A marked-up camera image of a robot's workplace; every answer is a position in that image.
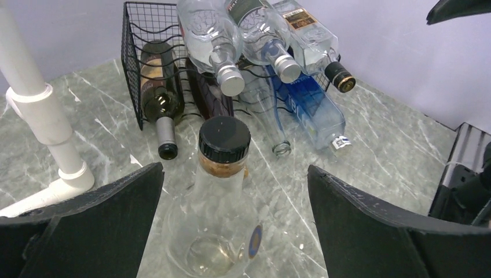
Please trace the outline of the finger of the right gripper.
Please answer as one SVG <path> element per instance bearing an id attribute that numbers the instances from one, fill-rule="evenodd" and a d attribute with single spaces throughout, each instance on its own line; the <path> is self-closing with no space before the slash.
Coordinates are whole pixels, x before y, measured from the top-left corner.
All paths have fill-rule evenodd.
<path id="1" fill-rule="evenodd" d="M 440 0 L 429 11 L 427 25 L 490 13 L 490 0 Z"/>

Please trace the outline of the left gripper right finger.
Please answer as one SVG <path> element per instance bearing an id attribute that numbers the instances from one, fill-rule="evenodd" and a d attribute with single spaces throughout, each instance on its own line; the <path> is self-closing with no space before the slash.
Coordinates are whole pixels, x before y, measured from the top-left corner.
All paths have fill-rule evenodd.
<path id="1" fill-rule="evenodd" d="M 490 229 L 420 215 L 310 165 L 329 277 L 489 277 Z"/>

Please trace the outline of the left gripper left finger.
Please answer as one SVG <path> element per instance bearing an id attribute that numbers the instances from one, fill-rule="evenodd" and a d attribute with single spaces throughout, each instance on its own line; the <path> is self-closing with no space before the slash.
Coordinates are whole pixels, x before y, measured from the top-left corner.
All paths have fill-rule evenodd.
<path id="1" fill-rule="evenodd" d="M 2 277 L 136 277 L 162 193 L 161 163 L 1 218 Z"/>

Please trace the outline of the clear round cork-stoppered bottle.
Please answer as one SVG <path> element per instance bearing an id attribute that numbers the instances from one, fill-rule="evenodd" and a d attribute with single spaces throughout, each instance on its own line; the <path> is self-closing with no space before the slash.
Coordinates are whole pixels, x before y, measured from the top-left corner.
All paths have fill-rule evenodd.
<path id="1" fill-rule="evenodd" d="M 215 116 L 202 124 L 195 181 L 164 218 L 170 277 L 239 277 L 257 255 L 262 222 L 243 191 L 250 142 L 237 118 Z"/>

